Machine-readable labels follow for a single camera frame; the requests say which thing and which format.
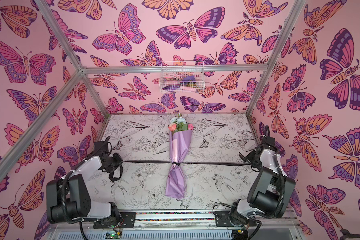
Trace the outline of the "black printed ribbon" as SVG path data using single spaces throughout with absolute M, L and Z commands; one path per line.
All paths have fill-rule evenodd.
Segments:
M 180 165 L 217 165 L 217 166 L 230 166 L 230 167 L 241 167 L 241 166 L 250 166 L 253 168 L 254 166 L 244 158 L 243 163 L 228 163 L 228 162 L 182 162 L 182 163 L 173 163 L 169 161 L 149 161 L 149 160 L 130 160 L 124 161 L 117 153 L 115 153 L 110 160 L 107 160 L 103 163 L 103 165 L 99 168 L 99 171 L 103 173 L 109 173 L 109 179 L 112 182 L 118 181 L 122 174 L 122 164 L 124 163 L 134 163 L 134 164 L 170 164 L 175 166 Z

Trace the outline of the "orange pink fake rose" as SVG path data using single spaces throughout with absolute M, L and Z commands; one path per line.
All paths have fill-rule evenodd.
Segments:
M 175 132 L 177 130 L 177 124 L 176 123 L 170 123 L 169 126 L 168 126 L 169 130 L 171 132 Z

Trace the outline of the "purple pink wrapping paper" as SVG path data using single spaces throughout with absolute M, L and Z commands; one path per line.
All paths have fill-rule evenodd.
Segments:
M 165 196 L 181 199 L 185 196 L 186 182 L 180 167 L 186 158 L 192 140 L 192 130 L 170 134 L 170 159 L 172 165 L 169 170 Z

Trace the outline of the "white fake flower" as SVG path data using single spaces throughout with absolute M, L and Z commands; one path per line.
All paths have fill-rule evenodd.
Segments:
M 171 124 L 187 124 L 187 120 L 181 114 L 177 114 L 170 120 Z

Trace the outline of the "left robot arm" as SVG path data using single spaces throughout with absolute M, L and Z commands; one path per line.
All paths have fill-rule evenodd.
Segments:
M 115 171 L 123 174 L 122 158 L 112 154 L 110 137 L 95 143 L 95 149 L 73 170 L 47 184 L 47 219 L 51 224 L 82 222 L 94 223 L 95 227 L 114 228 L 121 222 L 121 214 L 115 203 L 92 200 L 87 189 L 89 178 L 97 171 L 109 174 L 111 182 L 120 180 Z

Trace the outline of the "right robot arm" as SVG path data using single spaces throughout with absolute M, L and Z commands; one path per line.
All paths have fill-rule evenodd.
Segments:
M 247 156 L 239 157 L 258 170 L 247 200 L 237 200 L 231 206 L 229 219 L 234 226 L 247 225 L 251 216 L 266 219 L 281 218 L 289 204 L 296 182 L 288 177 L 280 161 L 280 148 L 270 136 L 262 136 L 261 143 Z

